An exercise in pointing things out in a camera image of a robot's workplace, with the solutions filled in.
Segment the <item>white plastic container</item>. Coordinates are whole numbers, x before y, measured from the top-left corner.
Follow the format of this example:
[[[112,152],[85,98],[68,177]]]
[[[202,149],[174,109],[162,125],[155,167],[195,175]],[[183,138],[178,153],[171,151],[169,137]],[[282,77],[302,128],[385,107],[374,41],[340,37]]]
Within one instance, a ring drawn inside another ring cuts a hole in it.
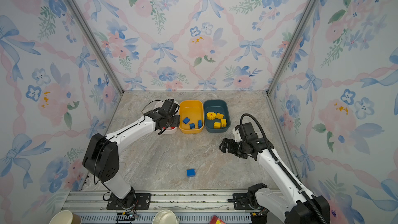
[[[158,108],[158,107],[162,107],[163,103],[162,102],[158,102],[155,104],[154,109]],[[177,132],[177,128],[178,127],[168,127],[167,129],[165,129],[165,131],[163,132],[163,134],[173,134],[175,132]]]

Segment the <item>yellow lego brick cube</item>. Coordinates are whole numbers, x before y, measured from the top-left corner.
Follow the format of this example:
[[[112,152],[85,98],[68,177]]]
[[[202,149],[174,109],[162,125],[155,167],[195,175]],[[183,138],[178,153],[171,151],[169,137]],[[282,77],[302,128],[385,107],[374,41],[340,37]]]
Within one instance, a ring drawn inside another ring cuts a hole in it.
[[[220,122],[215,122],[213,125],[214,129],[220,129],[221,128],[221,123]]]

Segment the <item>yellow plastic container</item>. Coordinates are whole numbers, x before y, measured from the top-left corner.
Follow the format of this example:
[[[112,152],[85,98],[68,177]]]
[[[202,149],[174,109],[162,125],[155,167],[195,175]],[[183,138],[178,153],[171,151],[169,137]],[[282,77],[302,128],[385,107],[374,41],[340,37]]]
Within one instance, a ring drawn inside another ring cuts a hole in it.
[[[180,103],[179,115],[180,115],[180,131],[184,134],[197,134],[200,133],[204,128],[204,108],[203,103],[198,100],[186,100]],[[184,124],[182,121],[188,117],[190,122]],[[202,128],[198,128],[198,121],[203,121]],[[190,129],[190,124],[194,123],[195,128]]]

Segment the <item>yellow lego brick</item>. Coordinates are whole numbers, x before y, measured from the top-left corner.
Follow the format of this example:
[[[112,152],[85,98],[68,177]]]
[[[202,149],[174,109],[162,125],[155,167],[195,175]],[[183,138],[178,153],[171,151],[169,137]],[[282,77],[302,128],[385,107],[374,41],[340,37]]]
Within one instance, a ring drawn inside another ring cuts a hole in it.
[[[216,118],[222,120],[224,118],[224,114],[216,113]]]
[[[222,128],[226,128],[227,127],[227,120],[226,119],[222,119],[221,120],[221,127]]]

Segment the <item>dark teal plastic container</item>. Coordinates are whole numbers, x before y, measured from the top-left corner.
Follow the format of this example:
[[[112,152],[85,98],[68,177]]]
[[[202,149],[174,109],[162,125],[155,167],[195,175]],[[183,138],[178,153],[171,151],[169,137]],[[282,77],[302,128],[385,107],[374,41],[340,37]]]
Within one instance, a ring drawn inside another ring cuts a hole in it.
[[[223,133],[231,125],[227,103],[224,100],[208,100],[204,103],[205,127],[209,133]]]

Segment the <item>yellow duck lego piece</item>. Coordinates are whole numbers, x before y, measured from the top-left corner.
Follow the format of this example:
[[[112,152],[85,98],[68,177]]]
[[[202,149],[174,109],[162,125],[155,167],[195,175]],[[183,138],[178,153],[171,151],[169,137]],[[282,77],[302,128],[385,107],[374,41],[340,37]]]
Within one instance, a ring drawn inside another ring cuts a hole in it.
[[[216,116],[217,116],[217,114],[214,113],[214,112],[208,112],[208,113],[206,114],[207,120],[215,120],[215,119],[216,119]]]

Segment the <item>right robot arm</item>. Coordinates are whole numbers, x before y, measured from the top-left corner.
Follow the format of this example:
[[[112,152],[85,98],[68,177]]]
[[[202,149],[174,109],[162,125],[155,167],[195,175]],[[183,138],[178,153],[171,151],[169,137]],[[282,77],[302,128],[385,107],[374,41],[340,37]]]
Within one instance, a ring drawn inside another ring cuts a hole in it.
[[[306,188],[286,167],[268,139],[235,141],[223,139],[219,150],[239,158],[252,157],[271,176],[282,195],[273,193],[266,184],[258,183],[248,188],[246,195],[234,195],[231,202],[237,207],[248,207],[266,215],[274,214],[285,224],[329,224],[328,201]]]

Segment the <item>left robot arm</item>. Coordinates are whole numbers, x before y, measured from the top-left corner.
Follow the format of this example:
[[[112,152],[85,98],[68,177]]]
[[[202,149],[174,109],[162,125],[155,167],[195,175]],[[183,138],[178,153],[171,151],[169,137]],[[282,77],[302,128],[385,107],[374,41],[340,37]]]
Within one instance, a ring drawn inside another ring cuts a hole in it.
[[[131,210],[139,202],[134,188],[123,178],[119,156],[124,149],[143,136],[167,128],[179,127],[179,104],[173,99],[162,101],[162,106],[147,112],[132,124],[106,135],[90,138],[83,158],[83,167],[110,191],[110,201],[118,208]]]

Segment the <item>red packet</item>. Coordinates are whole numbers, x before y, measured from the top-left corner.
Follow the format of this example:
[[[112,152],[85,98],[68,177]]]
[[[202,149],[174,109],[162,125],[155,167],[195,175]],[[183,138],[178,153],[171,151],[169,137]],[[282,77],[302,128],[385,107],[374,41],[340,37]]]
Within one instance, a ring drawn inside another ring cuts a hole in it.
[[[226,224],[223,220],[221,220],[218,216],[214,215],[209,224]]]

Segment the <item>white bowl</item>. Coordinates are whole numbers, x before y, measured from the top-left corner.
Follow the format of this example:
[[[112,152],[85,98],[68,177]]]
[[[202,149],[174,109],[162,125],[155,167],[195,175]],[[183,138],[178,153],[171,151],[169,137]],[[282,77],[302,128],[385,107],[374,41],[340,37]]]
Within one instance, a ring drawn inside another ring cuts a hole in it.
[[[152,220],[152,224],[179,224],[176,214],[168,209],[159,211]]]

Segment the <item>paper cup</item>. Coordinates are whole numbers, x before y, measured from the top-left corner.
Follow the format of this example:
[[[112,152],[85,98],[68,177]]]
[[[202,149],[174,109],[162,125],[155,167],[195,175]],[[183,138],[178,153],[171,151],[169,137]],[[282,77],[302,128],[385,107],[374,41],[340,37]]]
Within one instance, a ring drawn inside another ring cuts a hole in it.
[[[82,220],[77,214],[63,210],[54,215],[49,224],[82,224]]]

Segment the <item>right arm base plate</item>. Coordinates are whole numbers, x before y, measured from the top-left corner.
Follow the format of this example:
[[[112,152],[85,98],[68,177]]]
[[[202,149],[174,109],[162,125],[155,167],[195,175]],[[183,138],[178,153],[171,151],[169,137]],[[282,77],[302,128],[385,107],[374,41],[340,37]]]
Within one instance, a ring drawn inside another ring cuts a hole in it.
[[[249,192],[245,194],[235,193],[229,201],[233,203],[235,210],[257,210],[259,208],[254,194]]]

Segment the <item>aluminium mounting rail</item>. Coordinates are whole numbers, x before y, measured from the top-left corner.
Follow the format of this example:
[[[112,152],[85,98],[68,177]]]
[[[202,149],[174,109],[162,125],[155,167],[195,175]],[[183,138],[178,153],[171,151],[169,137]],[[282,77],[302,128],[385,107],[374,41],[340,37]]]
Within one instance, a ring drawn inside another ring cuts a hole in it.
[[[247,189],[213,190],[138,190],[137,194],[151,194],[147,209],[136,212],[156,212],[170,209],[176,212],[233,212],[234,204],[229,202],[233,194],[246,194]],[[110,194],[107,191],[77,191],[70,193],[62,210],[75,213],[121,213],[123,209],[108,209]]]

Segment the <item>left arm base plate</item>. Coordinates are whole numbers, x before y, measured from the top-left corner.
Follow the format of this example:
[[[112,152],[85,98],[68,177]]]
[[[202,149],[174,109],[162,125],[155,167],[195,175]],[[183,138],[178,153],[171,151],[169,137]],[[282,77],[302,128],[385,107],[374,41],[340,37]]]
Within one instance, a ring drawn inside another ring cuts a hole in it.
[[[107,200],[107,210],[113,211],[131,211],[131,210],[149,210],[151,194],[128,194],[124,199],[117,198],[113,193]]]

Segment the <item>left aluminium corner post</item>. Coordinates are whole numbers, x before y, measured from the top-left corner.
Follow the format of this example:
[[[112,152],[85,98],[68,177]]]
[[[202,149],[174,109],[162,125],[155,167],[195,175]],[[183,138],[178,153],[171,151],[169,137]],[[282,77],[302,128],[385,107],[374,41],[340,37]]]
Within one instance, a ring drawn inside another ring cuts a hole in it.
[[[65,3],[67,6],[70,8],[70,11],[74,15],[74,17],[77,20],[77,23],[82,30],[84,37],[88,41],[89,45],[93,49],[94,53],[96,54],[97,58],[99,59],[101,65],[104,67],[105,72],[108,74],[110,77],[110,80],[116,87],[116,90],[123,95],[124,90],[121,87],[121,84],[119,83],[116,74],[112,70],[112,67],[108,60],[105,58],[101,47],[98,43],[98,41],[95,38],[94,33],[92,32],[87,20],[84,18],[83,12],[81,11],[80,7],[78,6],[76,0],[65,0]]]

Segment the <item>aluminium corner post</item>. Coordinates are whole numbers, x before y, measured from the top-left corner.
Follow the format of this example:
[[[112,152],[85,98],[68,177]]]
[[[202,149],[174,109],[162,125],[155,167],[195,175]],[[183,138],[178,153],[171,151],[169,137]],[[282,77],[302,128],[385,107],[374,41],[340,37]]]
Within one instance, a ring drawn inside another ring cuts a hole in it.
[[[282,56],[282,59],[276,69],[276,73],[273,76],[272,82],[270,83],[266,95],[269,97],[273,91],[275,91],[277,87],[278,80],[280,76],[283,73],[284,67],[286,64],[289,62],[290,56],[293,53],[293,50],[296,46],[297,43],[299,43],[299,40],[304,32],[304,29],[306,28],[309,18],[312,15],[312,13],[315,11],[315,6],[318,4],[319,0],[308,0],[307,4],[304,8],[304,11],[302,12],[302,16],[297,22],[297,26],[292,34],[292,38],[289,42],[289,45],[287,46],[286,52]]]
[[[92,32],[87,20],[84,18],[83,12],[81,11],[80,7],[78,6],[76,0],[65,0],[65,3],[67,6],[70,8],[70,11],[74,15],[74,17],[77,20],[77,23],[82,30],[84,37],[88,41],[89,45],[93,49],[94,53],[96,54],[97,58],[99,59],[101,65],[104,67],[105,72],[108,74],[110,77],[110,80],[116,87],[116,90],[123,95],[124,90],[121,87],[121,84],[119,83],[116,74],[112,70],[112,67],[108,60],[105,58],[101,47],[98,43],[98,41],[95,38],[94,33]]]

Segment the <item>right aluminium corner post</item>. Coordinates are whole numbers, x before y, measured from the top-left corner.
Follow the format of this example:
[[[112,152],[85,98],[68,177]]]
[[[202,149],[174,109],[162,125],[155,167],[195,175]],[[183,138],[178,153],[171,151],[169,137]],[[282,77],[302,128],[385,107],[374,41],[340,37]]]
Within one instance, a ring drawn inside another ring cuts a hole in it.
[[[315,6],[318,4],[319,0],[308,0],[307,4],[304,8],[304,11],[302,12],[302,16],[297,22],[297,26],[292,34],[292,38],[289,42],[289,45],[287,46],[286,52],[282,56],[282,59],[276,69],[276,73],[273,76],[272,82],[270,83],[266,95],[269,97],[273,91],[275,91],[277,87],[278,80],[280,76],[283,73],[284,67],[286,64],[289,62],[290,56],[293,53],[293,50],[296,46],[297,43],[299,43],[299,40],[304,32],[304,29],[306,28],[309,18],[312,15],[312,13],[315,11]]]

